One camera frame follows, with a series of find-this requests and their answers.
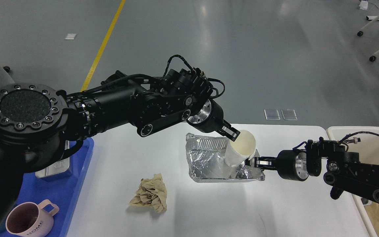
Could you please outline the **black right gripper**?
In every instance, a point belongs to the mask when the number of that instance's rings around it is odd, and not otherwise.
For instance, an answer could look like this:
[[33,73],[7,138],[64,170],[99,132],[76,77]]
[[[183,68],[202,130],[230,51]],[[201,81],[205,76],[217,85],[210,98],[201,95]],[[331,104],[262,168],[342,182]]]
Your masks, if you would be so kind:
[[260,169],[276,169],[278,175],[286,180],[305,181],[309,177],[306,153],[297,150],[282,150],[277,157],[252,157],[245,160],[245,165]]

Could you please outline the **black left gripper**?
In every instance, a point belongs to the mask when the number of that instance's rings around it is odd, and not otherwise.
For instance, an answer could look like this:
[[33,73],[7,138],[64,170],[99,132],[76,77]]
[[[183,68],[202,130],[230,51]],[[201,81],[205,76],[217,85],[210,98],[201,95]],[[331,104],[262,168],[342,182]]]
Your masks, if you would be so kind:
[[201,110],[188,117],[187,123],[203,133],[217,132],[235,142],[240,131],[223,120],[223,109],[212,99],[208,99]]

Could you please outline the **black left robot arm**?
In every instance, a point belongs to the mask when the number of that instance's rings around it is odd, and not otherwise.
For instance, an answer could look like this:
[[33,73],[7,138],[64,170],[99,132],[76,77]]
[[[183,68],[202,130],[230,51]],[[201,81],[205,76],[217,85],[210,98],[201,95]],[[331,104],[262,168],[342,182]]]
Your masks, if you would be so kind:
[[181,55],[188,69],[163,76],[116,71],[99,87],[67,94],[46,85],[0,87],[0,225],[18,198],[23,175],[75,154],[83,141],[130,123],[146,137],[186,121],[235,141],[240,134],[214,101],[221,93]]

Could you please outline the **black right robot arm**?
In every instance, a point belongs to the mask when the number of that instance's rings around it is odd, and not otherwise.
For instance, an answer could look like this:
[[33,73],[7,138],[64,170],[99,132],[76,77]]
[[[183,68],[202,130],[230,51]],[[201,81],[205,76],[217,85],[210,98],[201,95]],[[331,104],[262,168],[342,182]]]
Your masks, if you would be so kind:
[[303,141],[290,150],[282,150],[276,157],[254,155],[244,165],[276,171],[282,179],[305,181],[321,174],[322,159],[327,160],[323,180],[331,186],[330,196],[338,199],[343,192],[366,198],[379,204],[379,165],[362,163],[358,152],[350,152],[349,144],[359,143],[358,134],[379,134],[359,131],[347,134],[341,140]]

